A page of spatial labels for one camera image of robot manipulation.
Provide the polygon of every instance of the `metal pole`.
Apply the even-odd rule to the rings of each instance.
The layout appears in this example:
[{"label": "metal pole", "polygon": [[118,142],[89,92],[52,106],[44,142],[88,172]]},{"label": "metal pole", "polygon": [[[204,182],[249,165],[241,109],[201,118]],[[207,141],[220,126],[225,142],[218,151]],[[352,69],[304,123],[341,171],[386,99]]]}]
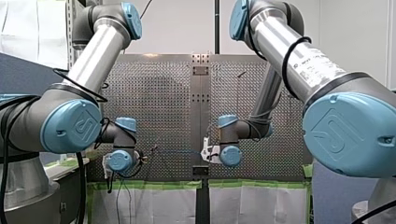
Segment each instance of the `metal pole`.
[{"label": "metal pole", "polygon": [[220,0],[215,0],[215,54],[220,54]]}]

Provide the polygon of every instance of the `robotic arm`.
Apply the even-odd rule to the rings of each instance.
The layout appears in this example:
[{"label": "robotic arm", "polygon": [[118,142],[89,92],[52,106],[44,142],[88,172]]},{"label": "robotic arm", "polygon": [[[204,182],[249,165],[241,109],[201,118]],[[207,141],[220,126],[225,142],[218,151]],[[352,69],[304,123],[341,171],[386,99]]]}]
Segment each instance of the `robotic arm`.
[{"label": "robotic arm", "polygon": [[[231,38],[246,42],[272,66],[252,117],[257,111],[270,111],[275,104],[278,74],[282,74],[289,92],[304,103],[304,140],[318,161],[342,175],[395,175],[394,93],[369,75],[347,72],[330,61],[302,37],[303,29],[303,18],[292,5],[265,0],[236,2]],[[238,139],[257,137],[248,132],[248,126],[235,115],[219,118],[223,163],[239,163]],[[269,127],[259,125],[261,137],[269,134]]]},{"label": "robotic arm", "polygon": [[[10,223],[33,219],[57,222],[47,213],[53,210],[59,214],[59,202],[49,203],[56,202],[58,196],[53,195],[59,187],[49,184],[38,152],[77,153],[100,141],[113,143],[116,149],[109,157],[112,171],[122,172],[136,165],[140,155],[134,153],[135,120],[118,118],[103,127],[95,97],[120,51],[141,35],[141,21],[132,4],[87,7],[76,21],[72,40],[75,49],[84,50],[64,81],[51,85],[39,99],[0,95],[0,154],[4,163],[0,171],[3,176],[9,173],[7,182],[2,182],[2,192],[7,189],[7,194],[0,209]],[[35,206],[43,212],[41,216],[24,214],[34,211]],[[1,219],[7,223],[4,213]]]}]

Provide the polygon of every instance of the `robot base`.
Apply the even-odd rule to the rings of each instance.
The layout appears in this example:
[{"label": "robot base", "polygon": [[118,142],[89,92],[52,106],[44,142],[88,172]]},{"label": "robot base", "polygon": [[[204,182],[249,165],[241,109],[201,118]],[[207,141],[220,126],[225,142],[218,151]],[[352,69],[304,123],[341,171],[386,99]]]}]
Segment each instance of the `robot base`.
[{"label": "robot base", "polygon": [[61,223],[61,192],[58,183],[51,183],[49,191],[6,210],[8,224],[59,224]]}]

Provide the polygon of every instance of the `white wall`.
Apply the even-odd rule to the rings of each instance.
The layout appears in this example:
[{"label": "white wall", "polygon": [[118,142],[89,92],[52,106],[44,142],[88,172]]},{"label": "white wall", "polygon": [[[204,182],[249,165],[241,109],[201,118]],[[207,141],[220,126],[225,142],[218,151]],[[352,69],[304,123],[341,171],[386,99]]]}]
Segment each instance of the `white wall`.
[{"label": "white wall", "polygon": [[388,86],[391,1],[320,0],[321,50],[345,70],[366,72]]},{"label": "white wall", "polygon": [[[128,0],[142,13],[148,0]],[[121,0],[104,0],[104,4]],[[319,42],[319,1],[289,0],[304,16],[306,34]],[[220,0],[220,53],[253,54],[231,40],[228,24],[235,0]],[[206,53],[215,51],[214,0],[153,0],[143,20],[143,37],[126,53]]]}]

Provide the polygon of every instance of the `green tape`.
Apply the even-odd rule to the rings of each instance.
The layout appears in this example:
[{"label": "green tape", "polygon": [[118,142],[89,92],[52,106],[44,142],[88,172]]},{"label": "green tape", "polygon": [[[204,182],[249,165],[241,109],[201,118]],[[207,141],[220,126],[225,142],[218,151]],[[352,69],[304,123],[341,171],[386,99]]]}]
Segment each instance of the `green tape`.
[{"label": "green tape", "polygon": [[89,184],[87,186],[88,224],[92,224],[92,206],[93,206],[93,188],[90,188],[90,184]]},{"label": "green tape", "polygon": [[53,166],[53,165],[68,166],[68,167],[76,166],[77,167],[78,166],[78,162],[77,162],[76,159],[62,161],[61,163],[58,163],[57,161],[53,161],[53,162],[47,163],[45,165],[45,167],[50,167],[50,166]]},{"label": "green tape", "polygon": [[[152,182],[142,180],[124,181],[127,189],[200,189],[201,181],[178,181],[178,182]],[[92,190],[107,190],[107,183],[97,182],[89,183]],[[120,181],[113,182],[113,189],[120,187]]]},{"label": "green tape", "polygon": [[306,224],[309,224],[311,221],[311,195],[312,195],[312,185],[310,182],[305,183],[306,186]]},{"label": "green tape", "polygon": [[304,169],[305,177],[306,178],[312,178],[314,165],[313,164],[303,165],[303,169]]},{"label": "green tape", "polygon": [[53,165],[56,165],[56,164],[58,164],[58,162],[57,161],[53,161],[53,162],[47,163],[46,165],[44,165],[44,167],[50,167],[50,166],[53,166]]},{"label": "green tape", "polygon": [[210,188],[238,188],[238,187],[261,187],[261,188],[282,188],[282,189],[306,189],[305,182],[279,182],[268,180],[247,180],[247,179],[227,179],[209,180]]}]

